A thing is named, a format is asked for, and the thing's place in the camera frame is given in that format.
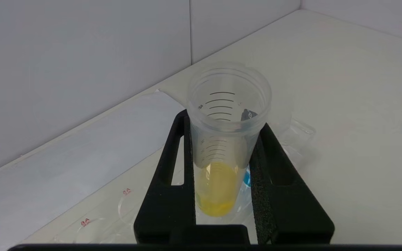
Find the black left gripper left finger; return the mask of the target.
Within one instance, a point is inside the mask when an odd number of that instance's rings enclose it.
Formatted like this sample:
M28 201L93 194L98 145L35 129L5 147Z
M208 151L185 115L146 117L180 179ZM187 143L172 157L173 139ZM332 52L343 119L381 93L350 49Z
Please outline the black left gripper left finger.
M182 185L172 185L180 140L184 140ZM176 115L147 193L134 221L138 244L168 244L174 229L194 226L194 166L187 110Z

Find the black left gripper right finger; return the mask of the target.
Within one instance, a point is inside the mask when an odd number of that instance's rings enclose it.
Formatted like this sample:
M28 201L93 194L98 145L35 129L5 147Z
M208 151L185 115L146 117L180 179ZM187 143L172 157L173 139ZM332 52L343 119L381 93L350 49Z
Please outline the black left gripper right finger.
M268 124L250 159L258 244L329 244L335 226Z

